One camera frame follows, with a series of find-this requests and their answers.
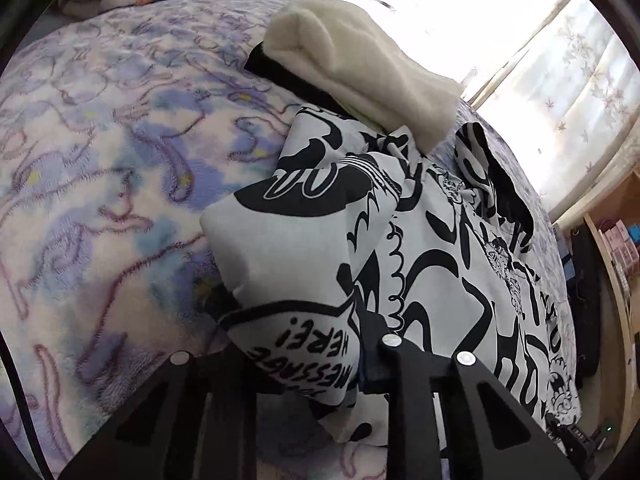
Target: leaf pattern curtain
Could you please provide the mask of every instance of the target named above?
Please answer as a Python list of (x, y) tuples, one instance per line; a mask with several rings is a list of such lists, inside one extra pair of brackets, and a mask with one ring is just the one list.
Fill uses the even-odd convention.
[(630, 152), (640, 74), (589, 0), (570, 0), (479, 107), (555, 221)]

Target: metal screw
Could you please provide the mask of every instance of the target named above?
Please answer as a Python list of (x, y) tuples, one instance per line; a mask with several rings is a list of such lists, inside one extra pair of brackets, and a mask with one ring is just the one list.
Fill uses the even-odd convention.
[(187, 364), (190, 358), (191, 356), (188, 352), (185, 352), (184, 350), (178, 350), (177, 352), (171, 354), (171, 357), (169, 357), (169, 361), (171, 361), (172, 365), (181, 366)]
[(402, 344), (402, 338), (397, 334), (385, 334), (382, 336), (382, 342), (386, 346), (400, 346)]
[(473, 355), (471, 352), (466, 352), (466, 351), (458, 352), (458, 355), (456, 355), (456, 359), (461, 365), (465, 365), (465, 366), (471, 366), (473, 363), (476, 362), (476, 356)]

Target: white fleece cloth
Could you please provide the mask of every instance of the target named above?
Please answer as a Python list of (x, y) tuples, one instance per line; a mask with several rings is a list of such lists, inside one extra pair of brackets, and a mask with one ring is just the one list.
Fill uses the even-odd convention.
[(388, 132), (406, 125), (423, 153), (452, 130), (461, 86), (410, 59), (360, 7), (305, 0), (271, 19), (264, 53)]

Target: fleece blanket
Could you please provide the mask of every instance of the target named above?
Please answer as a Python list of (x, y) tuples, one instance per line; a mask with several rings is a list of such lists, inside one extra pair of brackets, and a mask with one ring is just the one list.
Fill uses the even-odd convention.
[[(172, 352), (225, 339), (202, 314), (218, 273), (199, 217), (273, 174), (300, 101), (242, 70), (282, 0), (116, 9), (20, 51), (0, 79), (0, 327), (50, 468), (62, 470)], [(458, 124), (481, 121), (460, 104)], [(575, 370), (558, 251), (500, 137), (489, 146), (529, 206), (541, 280)], [(432, 154), (454, 168), (452, 137)], [(556, 382), (562, 410), (575, 395)], [(6, 375), (0, 417), (28, 454)], [(380, 478), (385, 449), (334, 444), (304, 400), (261, 400), (258, 477)]]

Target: white fabric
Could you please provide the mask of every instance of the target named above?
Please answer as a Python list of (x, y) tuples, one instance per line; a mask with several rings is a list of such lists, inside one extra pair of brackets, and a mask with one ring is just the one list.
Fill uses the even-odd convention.
[(454, 126), (460, 85), (411, 60), (353, 4), (290, 4), (272, 18), (264, 53), (386, 130), (408, 126), (423, 153)]
[(365, 316), (423, 351), (474, 352), (542, 428), (546, 412), (580, 415), (556, 306), (531, 267), (532, 215), (479, 123), (456, 134), (456, 163), (464, 179), (408, 128), (382, 136), (305, 105), (274, 176), (200, 219), (236, 299), (210, 314), (273, 379), (324, 404), (314, 415), (338, 442), (386, 442), (386, 401), (360, 388)]

